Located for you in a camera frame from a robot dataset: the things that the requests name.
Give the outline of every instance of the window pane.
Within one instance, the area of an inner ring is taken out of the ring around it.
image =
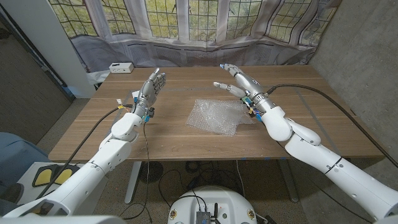
[[[209,29],[216,29],[217,28],[217,17],[216,16],[209,16],[209,24],[208,28]]]
[[[336,8],[325,8],[326,3],[324,2],[320,2],[319,4],[323,5],[323,10],[318,12],[320,14],[317,14],[315,20],[303,31],[300,44],[318,45],[323,31],[336,11]]]
[[[238,13],[239,13],[239,2],[230,2],[229,16],[238,16]]]
[[[176,27],[170,27],[170,38],[178,39],[178,29]]]
[[[155,0],[145,0],[148,12],[156,12]]]
[[[61,7],[69,20],[75,20],[75,21],[79,20],[72,6],[61,5]]]
[[[146,9],[154,37],[178,38],[175,0],[146,0]]]
[[[218,2],[209,1],[209,16],[217,16]]]
[[[208,1],[199,1],[199,15],[207,15],[209,10]]]
[[[160,28],[159,26],[151,26],[150,29],[152,30],[152,35],[155,37],[160,37]]]
[[[250,2],[242,2],[239,6],[239,16],[248,16],[250,11]]]
[[[197,0],[189,0],[190,12],[192,15],[199,15],[199,1]]]
[[[166,3],[164,0],[155,0],[155,3],[157,12],[166,12]]]
[[[157,13],[156,12],[148,12],[148,19],[150,25],[159,25],[157,22]]]
[[[176,14],[167,14],[167,18],[169,19],[170,26],[178,26]]]
[[[70,25],[69,22],[64,22],[64,23],[62,23],[61,25],[62,25],[64,31],[67,33],[68,37],[74,37],[74,36],[76,36],[76,33],[75,33],[75,31],[73,30],[72,25]]]
[[[123,21],[118,21],[118,27],[119,27],[120,33],[127,32],[126,24]]]
[[[109,24],[109,29],[111,30],[112,34],[115,34],[118,32],[119,28],[118,25],[116,24],[116,21],[110,21],[108,22]]]
[[[272,21],[269,37],[284,42],[290,41],[292,29],[309,7],[307,0],[286,0]]]
[[[199,29],[207,29],[207,16],[199,16]]]
[[[238,18],[238,26],[236,27],[237,29],[243,29],[245,28],[246,22],[248,21],[247,17],[239,17]]]
[[[189,27],[199,28],[199,16],[189,16]]]
[[[127,32],[134,33],[134,27],[132,26],[132,22],[126,22]]]
[[[166,8],[168,13],[173,13],[177,11],[177,5],[175,0],[166,0]]]
[[[229,30],[236,29],[237,25],[238,25],[238,18],[237,17],[230,17],[228,19],[227,29],[229,29]]]
[[[160,27],[160,33],[162,37],[169,37],[169,28],[167,26]]]
[[[54,6],[52,6],[52,8],[54,9],[55,14],[57,15],[58,20],[60,22],[66,22],[68,20],[68,17],[67,17],[67,15],[65,15],[65,13],[63,13],[61,6],[54,5]]]
[[[215,40],[216,39],[216,30],[209,30],[207,33],[208,40]]]
[[[127,12],[127,10],[125,10],[125,9],[120,9],[120,13],[121,13],[122,16],[123,16],[123,20],[124,20],[124,21],[129,21],[130,16],[129,16],[129,13]]]
[[[235,30],[227,30],[226,31],[226,39],[231,40],[235,37]]]
[[[218,1],[190,0],[189,4],[190,40],[215,41]]]
[[[77,35],[87,34],[86,30],[83,27],[83,24],[81,22],[73,22],[73,21],[71,21],[70,24],[72,25],[73,30],[75,30]]]
[[[207,30],[199,30],[199,40],[207,41]]]
[[[167,26],[169,24],[167,22],[167,14],[166,13],[158,13],[157,18],[159,20],[159,25]]]
[[[126,6],[124,5],[124,1],[123,0],[116,0],[116,4],[118,5],[118,7],[120,9],[125,9]]]
[[[229,4],[227,30],[235,29],[236,32],[227,32],[227,39],[250,35],[251,27],[257,19],[260,7],[260,0],[231,1]]]
[[[198,30],[197,29],[189,29],[189,39],[190,40],[198,40]]]
[[[50,0],[49,3],[69,38],[97,35],[82,0]]]
[[[101,2],[112,34],[135,34],[134,26],[123,0],[101,0]]]
[[[83,26],[86,29],[87,35],[97,35],[97,33],[94,30],[93,25],[90,22],[83,22]]]
[[[250,5],[249,16],[256,16],[259,14],[261,2],[252,2]]]

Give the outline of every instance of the white robotic arm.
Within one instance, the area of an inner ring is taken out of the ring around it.
[[[325,146],[311,129],[285,118],[285,112],[264,93],[260,84],[243,73],[237,66],[220,65],[235,77],[238,85],[214,82],[214,86],[231,92],[234,96],[248,97],[262,114],[261,120],[270,137],[276,141],[288,141],[286,151],[296,159],[323,172],[346,194],[360,204],[375,221],[398,215],[398,192],[385,186],[361,169],[335,154]]]
[[[109,171],[122,163],[131,152],[131,144],[138,138],[135,127],[145,121],[145,115],[153,113],[150,107],[165,85],[165,74],[151,74],[142,86],[132,113],[126,113],[111,128],[109,134],[99,145],[98,152],[82,168],[74,173],[54,192],[20,206],[4,218],[16,218],[28,213],[40,215],[73,215]]]

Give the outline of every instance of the sheer curtain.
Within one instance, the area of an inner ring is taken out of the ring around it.
[[[340,1],[49,0],[87,72],[306,64]]]

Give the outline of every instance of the small white device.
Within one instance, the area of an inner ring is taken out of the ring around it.
[[[111,70],[112,73],[131,73],[132,70],[134,69],[134,66],[132,63],[121,63],[121,62],[116,62],[112,63],[111,66],[109,66],[109,69]]]

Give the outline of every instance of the wooden table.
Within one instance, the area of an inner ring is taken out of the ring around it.
[[[309,65],[241,67],[267,90],[272,85],[297,83],[324,91],[349,111],[344,101]],[[65,161],[104,114],[117,107],[116,98],[126,99],[131,90],[139,90],[154,68],[135,68],[129,74],[110,74],[67,132],[49,154],[53,161]],[[149,155],[152,161],[280,159],[286,153],[273,141],[262,123],[240,124],[233,137],[213,134],[186,125],[196,99],[235,100],[213,82],[235,85],[234,78],[219,67],[161,68],[167,83],[153,105],[155,116],[146,124]],[[279,88],[270,96],[293,119],[315,132],[322,144],[343,157],[379,157],[382,154],[352,122],[322,96],[303,89]],[[133,103],[129,97],[127,103]],[[98,150],[115,120],[108,116],[88,138],[73,159],[88,161]],[[140,136],[129,159],[145,161]]]

